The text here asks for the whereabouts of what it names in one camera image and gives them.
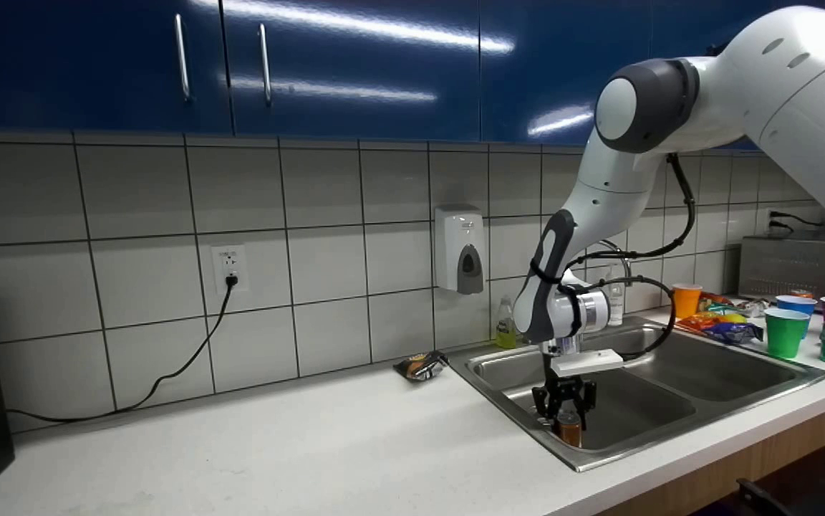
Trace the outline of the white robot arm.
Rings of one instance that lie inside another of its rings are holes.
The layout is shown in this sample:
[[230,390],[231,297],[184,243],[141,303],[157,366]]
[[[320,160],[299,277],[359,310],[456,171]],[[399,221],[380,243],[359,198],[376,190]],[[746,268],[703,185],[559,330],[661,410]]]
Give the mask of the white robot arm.
[[628,363],[577,347],[578,332],[604,323],[610,297],[572,266],[597,261],[600,243],[645,213],[661,165],[738,137],[825,208],[825,8],[776,8],[713,56],[638,61],[600,92],[578,181],[547,218],[514,306],[515,330],[542,350],[542,420],[588,410],[584,379]]

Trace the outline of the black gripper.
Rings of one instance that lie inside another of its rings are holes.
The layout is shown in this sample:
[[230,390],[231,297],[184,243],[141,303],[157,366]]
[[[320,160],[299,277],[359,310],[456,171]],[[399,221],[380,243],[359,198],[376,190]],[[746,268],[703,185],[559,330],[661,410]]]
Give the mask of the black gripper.
[[536,420],[555,433],[559,430],[559,412],[565,403],[572,403],[578,412],[581,430],[591,428],[591,412],[597,410],[597,386],[584,382],[581,376],[572,379],[547,379],[542,386],[534,390],[536,403]]

